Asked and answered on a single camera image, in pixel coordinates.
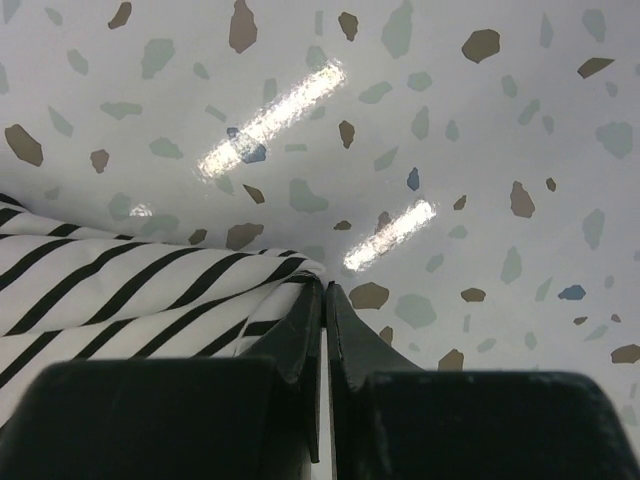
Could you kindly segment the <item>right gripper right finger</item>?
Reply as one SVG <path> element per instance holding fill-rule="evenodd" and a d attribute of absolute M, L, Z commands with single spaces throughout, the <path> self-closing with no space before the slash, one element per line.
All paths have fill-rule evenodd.
<path fill-rule="evenodd" d="M 424 370 L 325 294 L 337 479 L 635 479 L 606 394 L 562 371 Z"/>

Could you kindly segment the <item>black white striped tank top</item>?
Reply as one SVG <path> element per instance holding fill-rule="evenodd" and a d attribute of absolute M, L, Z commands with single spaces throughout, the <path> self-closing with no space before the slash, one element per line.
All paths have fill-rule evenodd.
<path fill-rule="evenodd" d="M 236 356 L 324 268 L 80 227 L 1 199 L 1 395 L 67 360 Z"/>

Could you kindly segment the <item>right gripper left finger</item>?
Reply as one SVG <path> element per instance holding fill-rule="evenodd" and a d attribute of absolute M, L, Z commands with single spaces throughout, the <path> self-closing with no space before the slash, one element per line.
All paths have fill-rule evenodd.
<path fill-rule="evenodd" d="M 319 460 L 323 287 L 233 358 L 71 361 L 1 436 L 5 479 L 307 479 Z"/>

